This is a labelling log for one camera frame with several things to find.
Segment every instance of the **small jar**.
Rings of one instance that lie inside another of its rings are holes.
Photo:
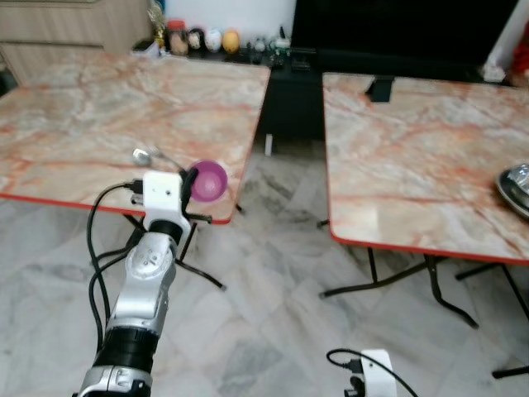
[[[174,55],[188,54],[188,33],[185,30],[185,22],[181,20],[172,20],[167,23],[169,31],[169,43],[171,52]]]

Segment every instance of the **robotic arm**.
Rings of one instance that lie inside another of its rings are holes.
[[[148,171],[143,178],[148,231],[125,259],[126,276],[102,348],[74,397],[149,397],[153,355],[164,327],[179,243],[191,230],[185,209],[196,170]]]

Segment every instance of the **television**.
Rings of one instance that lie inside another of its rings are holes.
[[[517,0],[298,0],[292,46],[327,70],[439,74],[482,65]]]

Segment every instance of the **purple bowl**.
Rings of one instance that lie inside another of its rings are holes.
[[[216,161],[201,160],[193,165],[198,176],[191,188],[191,198],[201,203],[218,200],[228,186],[228,175]]]

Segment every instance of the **white wall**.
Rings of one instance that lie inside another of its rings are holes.
[[[512,62],[512,52],[522,38],[523,28],[529,20],[529,0],[519,0],[511,18],[488,56],[488,61],[503,68]]]
[[[165,0],[168,18],[181,18],[193,26],[236,28],[243,40],[274,36],[283,26],[292,32],[296,0]]]

